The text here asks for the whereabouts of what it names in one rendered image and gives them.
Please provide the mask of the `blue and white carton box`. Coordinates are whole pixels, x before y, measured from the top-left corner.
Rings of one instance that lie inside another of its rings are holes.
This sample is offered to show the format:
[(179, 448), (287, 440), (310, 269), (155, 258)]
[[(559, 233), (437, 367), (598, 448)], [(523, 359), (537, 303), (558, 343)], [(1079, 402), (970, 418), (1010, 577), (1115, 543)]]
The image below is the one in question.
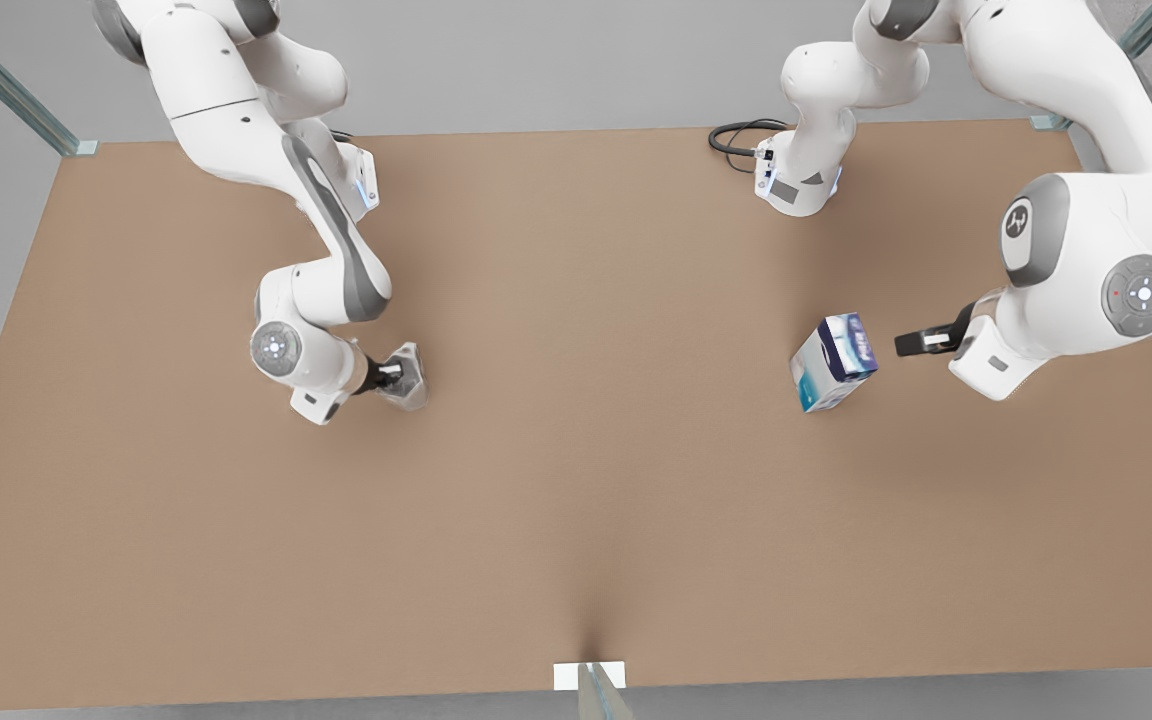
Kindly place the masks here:
[(826, 316), (788, 361), (804, 414), (832, 409), (879, 369), (861, 316)]

